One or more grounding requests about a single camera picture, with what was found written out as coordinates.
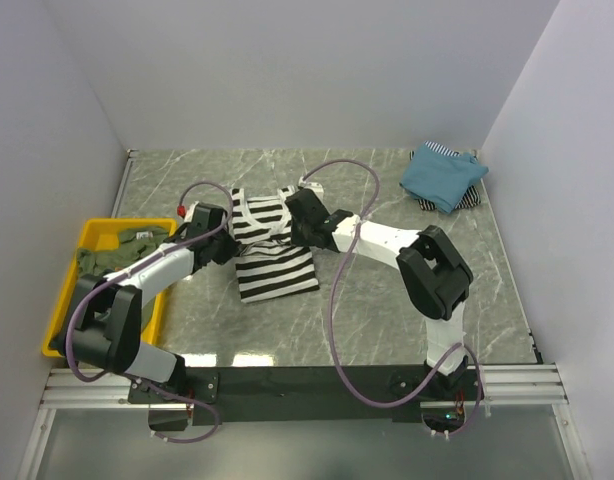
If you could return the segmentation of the black white striped garment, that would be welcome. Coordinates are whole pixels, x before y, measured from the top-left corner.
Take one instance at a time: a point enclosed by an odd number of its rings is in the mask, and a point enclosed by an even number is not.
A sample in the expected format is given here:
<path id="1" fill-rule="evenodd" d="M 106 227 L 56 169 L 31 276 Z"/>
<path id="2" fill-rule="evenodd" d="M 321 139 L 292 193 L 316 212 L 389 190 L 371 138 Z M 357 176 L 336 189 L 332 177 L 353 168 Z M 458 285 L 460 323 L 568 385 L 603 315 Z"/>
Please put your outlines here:
<path id="1" fill-rule="evenodd" d="M 241 251 L 234 265 L 240 299 L 257 303 L 319 289 L 312 252 L 291 240 L 292 216 L 286 205 L 294 186 L 269 196 L 250 197 L 231 190 L 231 233 Z"/>

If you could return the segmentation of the teal ribbed tank top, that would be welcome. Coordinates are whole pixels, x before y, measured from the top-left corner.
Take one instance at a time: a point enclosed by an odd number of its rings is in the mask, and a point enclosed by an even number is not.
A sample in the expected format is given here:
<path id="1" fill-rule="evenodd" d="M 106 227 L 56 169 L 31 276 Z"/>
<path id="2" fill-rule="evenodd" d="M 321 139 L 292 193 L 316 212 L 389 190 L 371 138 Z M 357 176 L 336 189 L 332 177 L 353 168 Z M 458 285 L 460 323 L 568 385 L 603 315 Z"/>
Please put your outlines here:
<path id="1" fill-rule="evenodd" d="M 472 153 L 444 156 L 430 151 L 425 143 L 410 152 L 399 185 L 415 200 L 428 200 L 437 211 L 450 214 L 466 190 L 477 186 L 489 169 Z"/>

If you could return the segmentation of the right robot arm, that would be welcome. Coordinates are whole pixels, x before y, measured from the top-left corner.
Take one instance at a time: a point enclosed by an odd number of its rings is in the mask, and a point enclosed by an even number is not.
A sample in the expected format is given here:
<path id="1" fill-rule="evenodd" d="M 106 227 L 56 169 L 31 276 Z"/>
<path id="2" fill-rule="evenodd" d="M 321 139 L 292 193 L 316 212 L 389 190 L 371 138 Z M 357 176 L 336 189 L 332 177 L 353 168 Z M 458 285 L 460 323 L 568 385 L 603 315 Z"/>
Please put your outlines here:
<path id="1" fill-rule="evenodd" d="M 405 230 L 362 219 L 345 210 L 328 212 L 317 194 L 303 188 L 285 204 L 292 216 L 292 242 L 356 254 L 399 271 L 409 299 L 426 322 L 426 387 L 447 399 L 467 370 L 463 315 L 473 273 L 437 226 Z"/>

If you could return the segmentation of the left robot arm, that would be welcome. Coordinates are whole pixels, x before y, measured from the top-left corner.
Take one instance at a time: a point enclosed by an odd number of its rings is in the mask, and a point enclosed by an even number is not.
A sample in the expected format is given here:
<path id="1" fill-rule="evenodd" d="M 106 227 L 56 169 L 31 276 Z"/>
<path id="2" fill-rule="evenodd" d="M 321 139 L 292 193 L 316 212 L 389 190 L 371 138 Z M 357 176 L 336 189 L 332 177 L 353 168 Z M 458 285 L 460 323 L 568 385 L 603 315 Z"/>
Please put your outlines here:
<path id="1" fill-rule="evenodd" d="M 183 224 L 144 258 L 115 273 L 79 278 L 49 345 L 74 363 L 150 382 L 163 401 L 180 399 L 187 390 L 185 360 L 141 340 L 143 308 L 209 263 L 231 260 L 238 249 L 228 212 L 195 204 Z"/>

